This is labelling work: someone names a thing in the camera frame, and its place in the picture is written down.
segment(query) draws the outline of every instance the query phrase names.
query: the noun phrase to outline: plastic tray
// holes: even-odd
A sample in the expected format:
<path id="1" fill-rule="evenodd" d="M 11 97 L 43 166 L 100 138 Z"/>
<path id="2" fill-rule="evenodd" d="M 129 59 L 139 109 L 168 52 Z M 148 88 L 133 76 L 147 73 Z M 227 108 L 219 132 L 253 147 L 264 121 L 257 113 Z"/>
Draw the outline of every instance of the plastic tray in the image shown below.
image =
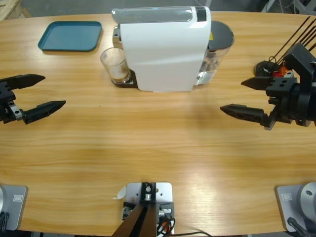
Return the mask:
<path id="1" fill-rule="evenodd" d="M 38 46 L 48 51 L 91 51 L 101 30 L 97 21 L 55 21 L 48 25 Z"/>

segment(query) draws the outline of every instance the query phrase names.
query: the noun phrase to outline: coffee machine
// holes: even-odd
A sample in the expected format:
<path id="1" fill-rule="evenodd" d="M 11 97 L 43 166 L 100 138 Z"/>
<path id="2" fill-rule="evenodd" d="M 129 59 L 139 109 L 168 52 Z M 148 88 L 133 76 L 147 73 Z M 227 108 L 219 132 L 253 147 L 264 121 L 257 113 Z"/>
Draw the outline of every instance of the coffee machine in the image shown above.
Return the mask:
<path id="1" fill-rule="evenodd" d="M 120 87 L 190 91 L 211 33 L 206 6 L 113 9 L 113 45 L 124 50 L 130 80 Z"/>

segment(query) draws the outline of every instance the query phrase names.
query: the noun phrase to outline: glass cup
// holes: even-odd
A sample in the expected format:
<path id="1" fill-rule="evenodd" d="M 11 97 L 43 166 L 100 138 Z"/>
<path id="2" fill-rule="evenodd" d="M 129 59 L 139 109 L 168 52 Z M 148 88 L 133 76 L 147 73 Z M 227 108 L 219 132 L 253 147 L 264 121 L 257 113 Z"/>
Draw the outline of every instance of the glass cup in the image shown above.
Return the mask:
<path id="1" fill-rule="evenodd" d="M 101 62 L 114 84 L 126 83 L 130 78 L 124 51 L 120 48 L 108 48 L 101 54 Z"/>

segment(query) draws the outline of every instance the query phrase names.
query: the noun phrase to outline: wooden table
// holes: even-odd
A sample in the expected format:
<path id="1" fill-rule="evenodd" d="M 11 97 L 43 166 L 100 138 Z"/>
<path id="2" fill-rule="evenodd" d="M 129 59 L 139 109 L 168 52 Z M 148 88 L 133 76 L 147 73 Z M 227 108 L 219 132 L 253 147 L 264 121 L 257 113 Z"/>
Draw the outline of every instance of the wooden table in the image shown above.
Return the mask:
<path id="1" fill-rule="evenodd" d="M 274 188 L 315 181 L 314 125 L 256 123 L 220 111 L 230 104 L 270 109 L 268 98 L 240 83 L 283 45 L 306 18 L 275 13 L 214 12 L 235 44 L 216 77 L 191 92 L 117 88 L 100 60 L 112 46 L 110 15 L 39 17 L 0 22 L 0 78 L 34 73 L 39 84 L 16 90 L 24 110 L 51 100 L 67 104 L 24 125 L 0 125 L 0 183 L 29 188 L 22 230 L 111 235 L 121 223 L 129 182 L 173 185 L 176 232 L 212 235 L 282 231 Z M 99 21 L 92 52 L 42 52 L 47 25 Z"/>

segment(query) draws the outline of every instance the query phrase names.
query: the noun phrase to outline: black cable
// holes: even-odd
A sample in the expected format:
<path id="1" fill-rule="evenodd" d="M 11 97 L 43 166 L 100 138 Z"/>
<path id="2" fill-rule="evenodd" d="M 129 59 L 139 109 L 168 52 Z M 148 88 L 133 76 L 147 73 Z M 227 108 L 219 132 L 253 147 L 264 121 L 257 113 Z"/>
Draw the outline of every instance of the black cable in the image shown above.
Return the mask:
<path id="1" fill-rule="evenodd" d="M 209 233 L 204 232 L 204 231 L 196 231 L 196 232 L 183 233 L 183 234 L 174 234 L 174 235 L 170 235 L 170 236 L 192 236 L 192 235 L 197 235 L 197 234 L 203 234 L 203 235 L 206 235 L 208 237 L 213 237 Z"/>
<path id="2" fill-rule="evenodd" d="M 292 217 L 288 218 L 287 222 L 288 222 L 288 224 L 291 227 L 293 227 L 296 230 L 296 232 L 300 236 L 302 236 L 302 237 L 310 237 L 310 233 L 307 230 L 305 230 L 300 224 L 298 224 L 297 221 L 294 218 L 292 218 Z"/>

